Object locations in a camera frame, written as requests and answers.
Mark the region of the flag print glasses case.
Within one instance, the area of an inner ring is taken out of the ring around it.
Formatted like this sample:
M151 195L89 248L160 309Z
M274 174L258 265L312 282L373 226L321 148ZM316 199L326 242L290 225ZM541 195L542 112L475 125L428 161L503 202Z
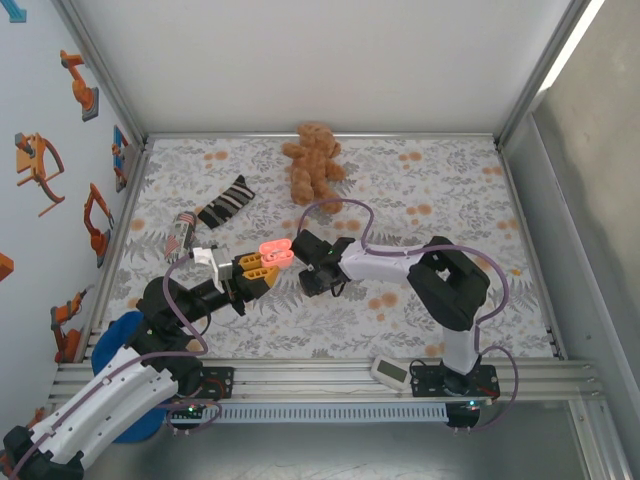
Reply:
M189 253L195 238L196 220L191 211L183 211L174 218L164 251L164 258L169 264Z

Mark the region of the blue cloth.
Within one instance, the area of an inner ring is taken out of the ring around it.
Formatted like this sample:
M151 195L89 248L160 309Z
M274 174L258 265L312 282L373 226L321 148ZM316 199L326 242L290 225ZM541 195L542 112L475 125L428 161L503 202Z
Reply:
M138 310L123 314L113 321L94 347L91 356L91 367L94 375L100 373L114 357L129 337L135 333L144 315ZM149 410L114 442L116 444L132 444L148 440L155 435L165 421L166 409Z

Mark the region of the black striped sock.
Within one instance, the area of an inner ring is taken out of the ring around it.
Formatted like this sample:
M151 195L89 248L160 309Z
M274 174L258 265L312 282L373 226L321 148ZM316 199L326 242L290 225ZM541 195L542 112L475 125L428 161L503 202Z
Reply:
M215 229L228 222L255 198L244 175L239 175L233 183L197 214L197 218L208 228Z

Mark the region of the brown teddy bear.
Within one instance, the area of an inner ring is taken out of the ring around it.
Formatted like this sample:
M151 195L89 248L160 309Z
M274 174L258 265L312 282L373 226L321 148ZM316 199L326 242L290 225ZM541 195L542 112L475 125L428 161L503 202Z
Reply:
M306 206L328 200L320 208L327 214L337 214L342 203L332 189L331 182L343 181L346 170L335 158L341 153L341 144L331 129L321 123L303 123L297 127L297 143L286 142L282 153L292 160L290 168L290 194L294 204Z

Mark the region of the white digital timer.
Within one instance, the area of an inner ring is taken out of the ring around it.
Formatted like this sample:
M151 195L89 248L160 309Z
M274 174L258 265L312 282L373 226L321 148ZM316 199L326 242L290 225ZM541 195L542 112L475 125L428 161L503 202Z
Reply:
M396 391L405 390L411 382L409 364L384 355L379 355L373 360L370 376Z

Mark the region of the floral print table mat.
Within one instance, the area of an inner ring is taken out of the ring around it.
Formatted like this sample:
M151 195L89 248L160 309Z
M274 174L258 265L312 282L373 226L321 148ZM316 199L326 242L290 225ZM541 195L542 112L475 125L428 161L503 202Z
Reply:
M345 199L335 215L306 212L290 198L291 162L277 138L158 139L146 164L108 304L105 323L132 311L148 282L170 267L164 249L175 217L198 212L237 177L255 196L228 222L198 225L195 242L238 255L306 228L326 241L367 233L374 245L419 247L436 235L475 250L491 285L480 341L492 354L549 357L545 314L493 141L345 139L336 185ZM224 308L199 327L217 358L437 357L441 327L406 287L348 284L339 297L309 298L300 266L244 315Z

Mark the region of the thin aluminium frame rail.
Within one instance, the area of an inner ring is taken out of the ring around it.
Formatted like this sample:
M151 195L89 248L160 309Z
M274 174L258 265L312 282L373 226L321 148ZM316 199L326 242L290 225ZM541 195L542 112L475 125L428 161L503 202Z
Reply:
M423 140L423 139L471 139L488 138L491 141L495 137L491 133L462 132L462 133L442 133L442 132L336 132L333 134L338 140L344 139L402 139L402 140ZM146 139L249 139L249 138L270 138L278 140L290 140L297 136L295 132L156 132L147 134Z
M120 260L124 251L125 242L129 232L130 221L132 220L135 204L140 192L142 180L145 175L145 168L148 161L148 141L145 141L138 153L133 166L132 175L126 188L126 197L123 209L116 225L115 234L112 237L109 251L106 255L103 273L97 286L97 293L90 312L84 325L79 345L74 357L75 363L83 363L87 357L86 351L89 348L90 338L95 332L100 332L101 324L109 303L111 289L114 285Z
M519 232L522 237L524 250L526 252L529 270L531 271L531 277L535 286L535 291L538 298L538 304L540 305L542 320L547 332L547 343L549 344L553 356L560 361L566 360L566 352L561 336L559 335L558 324L554 308L549 296L549 291L544 280L544 276L541 270L539 258L534 246L533 239L529 230L527 218L520 201L519 192L515 184L515 180L511 171L511 168L506 160L506 156L503 153L501 146L496 146L501 166L504 168L506 182L508 184L509 195L514 203L515 216L519 224Z

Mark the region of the wide aluminium frame rail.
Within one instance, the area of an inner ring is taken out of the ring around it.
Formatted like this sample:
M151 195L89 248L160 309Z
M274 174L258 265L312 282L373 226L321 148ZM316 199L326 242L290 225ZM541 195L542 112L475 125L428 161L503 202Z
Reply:
M509 399L519 380L521 401L599 399L604 388L593 363L556 358L518 358L517 372L504 357L483 360L496 368L502 401ZM387 402L413 399L411 391L397 392L370 376L364 360L236 359L204 361L207 367L235 369L234 402Z

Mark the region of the orange claw arm wall sticker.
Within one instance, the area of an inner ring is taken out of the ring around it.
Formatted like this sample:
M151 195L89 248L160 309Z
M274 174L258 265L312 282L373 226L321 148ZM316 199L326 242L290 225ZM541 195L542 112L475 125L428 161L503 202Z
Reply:
M94 183L89 184L89 194L83 208L83 222L90 236L90 245L96 254L96 266L101 268L104 264L106 252L111 239L111 231L114 228L114 217L99 189ZM91 212L93 206L97 204L108 220L108 229L101 231L93 225Z

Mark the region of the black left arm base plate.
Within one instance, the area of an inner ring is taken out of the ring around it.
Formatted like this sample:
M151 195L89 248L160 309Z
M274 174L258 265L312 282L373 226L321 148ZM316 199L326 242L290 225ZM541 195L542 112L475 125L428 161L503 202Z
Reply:
M214 401L230 399L234 388L234 374L235 369L229 366L204 367L197 397Z

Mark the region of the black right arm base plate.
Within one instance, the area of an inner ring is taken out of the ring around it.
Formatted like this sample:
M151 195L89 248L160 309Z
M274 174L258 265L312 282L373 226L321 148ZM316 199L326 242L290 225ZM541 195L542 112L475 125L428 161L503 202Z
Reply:
M412 394L417 398L497 399L501 395L495 367L483 365L481 358L467 374L457 373L445 367L443 362L427 365L423 360L415 359L409 364L409 374Z

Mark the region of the blue gantry wall sticker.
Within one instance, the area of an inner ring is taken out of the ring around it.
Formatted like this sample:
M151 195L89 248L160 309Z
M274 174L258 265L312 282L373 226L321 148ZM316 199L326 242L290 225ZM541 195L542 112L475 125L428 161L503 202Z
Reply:
M135 148L129 144L123 132L115 125L113 128L112 142L113 170L115 173L115 190L117 193L127 186L132 168Z

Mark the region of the orange claw machine wall sticker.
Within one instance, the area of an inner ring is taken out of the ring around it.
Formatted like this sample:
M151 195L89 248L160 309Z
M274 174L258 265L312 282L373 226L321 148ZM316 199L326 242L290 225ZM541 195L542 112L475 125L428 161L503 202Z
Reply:
M38 217L42 217L65 200L64 196L56 195L49 186L51 180L65 172L64 163L53 144L39 133L30 135L25 135L21 132L16 133L14 142L16 147L16 172L18 174L28 173L16 185L21 187L26 183L35 182L50 200L50 205L38 214ZM46 154L49 154L55 162L57 170L54 173L47 173L45 165Z

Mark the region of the aluminium frame post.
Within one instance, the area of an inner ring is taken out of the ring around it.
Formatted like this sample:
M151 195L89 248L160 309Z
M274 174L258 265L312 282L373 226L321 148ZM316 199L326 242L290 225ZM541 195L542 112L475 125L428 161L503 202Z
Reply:
M78 1L50 0L81 55L88 62L89 69L93 72L99 86L104 90L112 108L124 124L129 133L129 139L137 145L139 151L143 151L148 134L137 118L132 103L117 81L106 54L99 45L98 38Z
M502 149L514 136L525 116L537 108L573 55L606 0L570 0L541 57L495 136Z

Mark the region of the blue machine wall sticker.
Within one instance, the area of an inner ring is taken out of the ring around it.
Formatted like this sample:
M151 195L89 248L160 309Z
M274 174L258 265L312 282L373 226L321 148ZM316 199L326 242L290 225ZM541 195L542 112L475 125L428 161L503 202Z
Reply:
M27 10L20 7L16 0L0 0L0 5L7 12L10 23L25 23Z

